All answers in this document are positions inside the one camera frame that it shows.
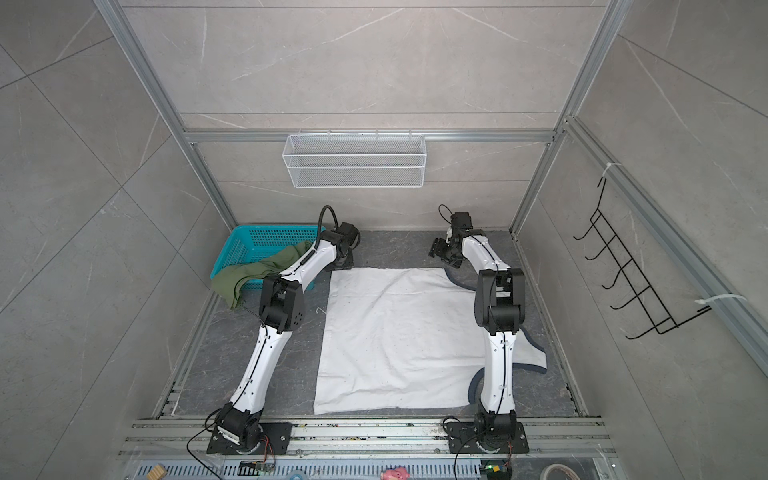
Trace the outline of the white navy-trimmed tank top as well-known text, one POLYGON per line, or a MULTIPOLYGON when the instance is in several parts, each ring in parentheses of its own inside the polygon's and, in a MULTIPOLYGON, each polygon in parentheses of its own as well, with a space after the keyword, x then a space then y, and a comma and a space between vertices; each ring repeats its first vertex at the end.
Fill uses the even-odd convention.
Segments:
POLYGON ((332 273, 315 414, 472 403, 487 337, 473 306, 439 268, 332 273))

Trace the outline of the olive green tank top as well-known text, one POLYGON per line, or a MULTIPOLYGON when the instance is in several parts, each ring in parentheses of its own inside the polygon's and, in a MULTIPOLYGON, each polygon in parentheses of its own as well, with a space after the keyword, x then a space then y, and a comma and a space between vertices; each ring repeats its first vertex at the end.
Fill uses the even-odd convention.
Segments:
POLYGON ((235 264, 223 268, 212 279, 212 289, 231 309, 242 303, 242 290, 251 280, 264 280, 270 274, 279 274, 299 260, 311 247, 309 240, 289 245, 278 253, 255 263, 235 264))

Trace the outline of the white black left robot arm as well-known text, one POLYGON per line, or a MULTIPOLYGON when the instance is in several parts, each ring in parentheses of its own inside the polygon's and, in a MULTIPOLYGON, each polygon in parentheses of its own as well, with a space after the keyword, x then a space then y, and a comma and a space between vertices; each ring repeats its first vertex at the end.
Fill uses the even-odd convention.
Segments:
POLYGON ((305 317, 305 291, 323 271, 350 269, 359 242, 359 230, 340 222, 333 207, 325 205, 314 240, 287 246, 258 262, 227 266, 214 275, 213 290, 232 309, 245 305, 242 290, 248 282, 262 282, 254 312, 256 345, 237 388, 213 412, 213 424, 207 428, 214 441, 223 443, 222 450, 245 455, 271 452, 260 419, 279 357, 305 317))

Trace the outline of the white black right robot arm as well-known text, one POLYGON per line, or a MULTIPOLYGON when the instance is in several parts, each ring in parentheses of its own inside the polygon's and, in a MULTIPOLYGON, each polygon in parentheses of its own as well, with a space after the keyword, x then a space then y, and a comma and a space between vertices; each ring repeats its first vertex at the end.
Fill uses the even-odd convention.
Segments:
POLYGON ((467 261, 477 273, 474 318, 484 330, 485 366, 468 388, 477 406, 473 436, 477 447, 497 451, 517 437, 513 397, 513 354, 525 317, 525 277, 504 262, 467 212, 451 212, 446 237, 434 240, 429 255, 453 268, 467 261))

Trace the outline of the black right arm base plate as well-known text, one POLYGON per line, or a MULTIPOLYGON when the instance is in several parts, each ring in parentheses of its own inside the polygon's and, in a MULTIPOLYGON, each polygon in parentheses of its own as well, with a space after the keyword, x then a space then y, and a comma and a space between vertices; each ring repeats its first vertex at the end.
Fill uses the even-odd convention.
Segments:
POLYGON ((482 432, 473 422, 446 418, 441 428, 448 439, 449 452, 459 454, 527 454, 530 452, 524 425, 520 422, 513 433, 482 432))

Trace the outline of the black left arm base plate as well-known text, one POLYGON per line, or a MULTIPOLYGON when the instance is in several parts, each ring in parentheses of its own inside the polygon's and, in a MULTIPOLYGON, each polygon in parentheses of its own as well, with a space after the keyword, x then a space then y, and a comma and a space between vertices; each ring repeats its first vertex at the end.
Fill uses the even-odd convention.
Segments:
POLYGON ((287 453, 293 424, 289 422, 259 423, 236 435, 216 426, 206 448, 207 454, 283 455, 287 453))

